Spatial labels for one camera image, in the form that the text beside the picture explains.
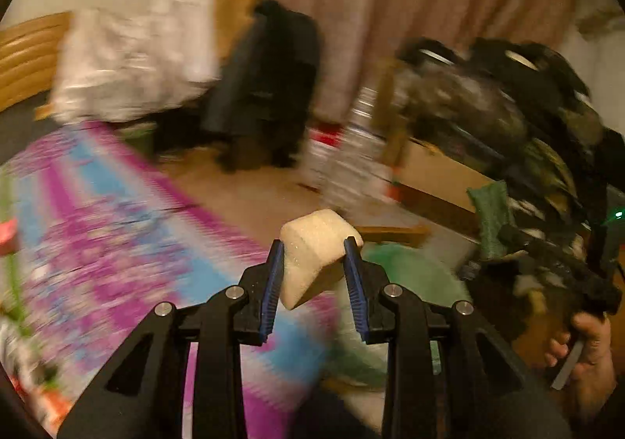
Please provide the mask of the person right hand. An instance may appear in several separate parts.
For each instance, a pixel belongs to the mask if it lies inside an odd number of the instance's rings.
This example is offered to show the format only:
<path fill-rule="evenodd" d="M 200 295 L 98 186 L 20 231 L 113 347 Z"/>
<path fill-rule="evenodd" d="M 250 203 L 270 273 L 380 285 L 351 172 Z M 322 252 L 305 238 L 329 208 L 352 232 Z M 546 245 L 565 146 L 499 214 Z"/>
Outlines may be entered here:
<path fill-rule="evenodd" d="M 576 413 L 579 419 L 589 422 L 598 415 L 616 389 L 610 321 L 606 316 L 599 319 L 580 312 L 571 318 L 571 324 L 585 339 L 582 354 L 570 375 Z"/>

